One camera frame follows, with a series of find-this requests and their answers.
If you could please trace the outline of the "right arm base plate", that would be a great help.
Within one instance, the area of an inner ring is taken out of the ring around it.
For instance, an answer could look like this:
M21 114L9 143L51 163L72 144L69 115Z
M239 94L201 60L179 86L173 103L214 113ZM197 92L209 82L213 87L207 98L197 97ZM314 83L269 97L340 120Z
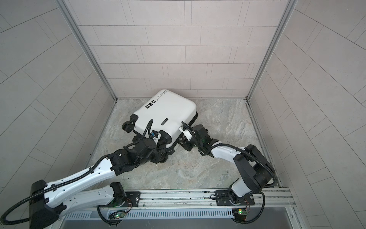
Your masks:
M253 206L255 204L252 194L247 193L238 197L234 192L228 190L216 190L210 198L216 201L217 206Z

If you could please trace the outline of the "white black suitcase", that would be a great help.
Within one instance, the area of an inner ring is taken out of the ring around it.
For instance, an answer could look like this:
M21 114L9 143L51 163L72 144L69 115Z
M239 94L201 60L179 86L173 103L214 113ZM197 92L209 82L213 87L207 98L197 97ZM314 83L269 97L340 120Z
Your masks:
M130 120L123 123L122 129L136 134L134 142L149 138L153 130L157 131L161 138L156 147L166 145L167 148L175 148L182 134L179 130L182 122L191 126L197 117L193 101L165 89L135 111Z

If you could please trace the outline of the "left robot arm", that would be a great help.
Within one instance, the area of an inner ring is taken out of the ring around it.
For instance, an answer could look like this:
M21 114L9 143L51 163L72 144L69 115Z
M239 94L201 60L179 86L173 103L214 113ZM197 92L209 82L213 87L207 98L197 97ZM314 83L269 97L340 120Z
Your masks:
M124 204L126 194L119 182L92 191L87 189L147 162L164 163L174 153L174 147L167 148L165 144L155 143L149 138L134 142L132 146L104 155L92 167L63 179L33 183L29 201L30 228L44 229L74 210Z

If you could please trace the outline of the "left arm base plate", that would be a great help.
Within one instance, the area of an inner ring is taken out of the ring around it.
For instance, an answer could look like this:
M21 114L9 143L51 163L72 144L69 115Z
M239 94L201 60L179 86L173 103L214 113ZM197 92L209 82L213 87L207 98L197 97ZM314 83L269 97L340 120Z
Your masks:
M107 205L101 205L102 208L130 208L138 207L140 201L141 192L128 191L124 198L114 198L111 203Z

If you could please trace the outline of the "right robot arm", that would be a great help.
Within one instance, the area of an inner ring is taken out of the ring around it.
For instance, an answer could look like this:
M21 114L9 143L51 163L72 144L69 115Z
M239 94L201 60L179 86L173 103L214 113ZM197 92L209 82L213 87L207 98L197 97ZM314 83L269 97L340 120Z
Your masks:
M275 170L263 154L254 145L238 148L211 139L209 135L186 137L178 143L187 151L197 147L202 156L221 158L234 163L241 176L228 188L228 198L233 204L240 204L247 194L260 193L264 188L278 184Z

